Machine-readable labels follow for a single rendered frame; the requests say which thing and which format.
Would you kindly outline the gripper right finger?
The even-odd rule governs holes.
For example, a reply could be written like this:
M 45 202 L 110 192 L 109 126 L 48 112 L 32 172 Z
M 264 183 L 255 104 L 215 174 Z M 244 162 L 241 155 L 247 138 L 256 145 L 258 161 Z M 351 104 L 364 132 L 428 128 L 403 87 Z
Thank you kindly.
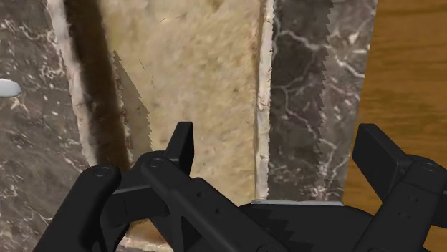
M 359 125 L 352 159 L 382 201 L 352 252 L 422 252 L 447 226 L 447 169 L 401 150 L 377 125 Z

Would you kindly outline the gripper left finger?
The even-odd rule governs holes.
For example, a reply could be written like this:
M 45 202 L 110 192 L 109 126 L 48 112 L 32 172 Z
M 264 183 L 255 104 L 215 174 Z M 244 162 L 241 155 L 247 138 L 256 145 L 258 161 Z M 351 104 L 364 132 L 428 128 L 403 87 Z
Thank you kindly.
M 115 252 L 133 221 L 157 222 L 174 252 L 287 252 L 202 178 L 191 178 L 193 124 L 179 122 L 164 151 L 121 173 L 82 171 L 33 252 Z

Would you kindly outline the white rounded object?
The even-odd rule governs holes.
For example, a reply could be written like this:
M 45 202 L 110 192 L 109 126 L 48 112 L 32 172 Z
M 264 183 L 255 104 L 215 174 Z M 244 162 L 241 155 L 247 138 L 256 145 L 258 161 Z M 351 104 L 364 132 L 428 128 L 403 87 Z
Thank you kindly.
M 10 98 L 16 97 L 22 93 L 21 86 L 10 79 L 0 78 L 0 97 L 1 98 Z

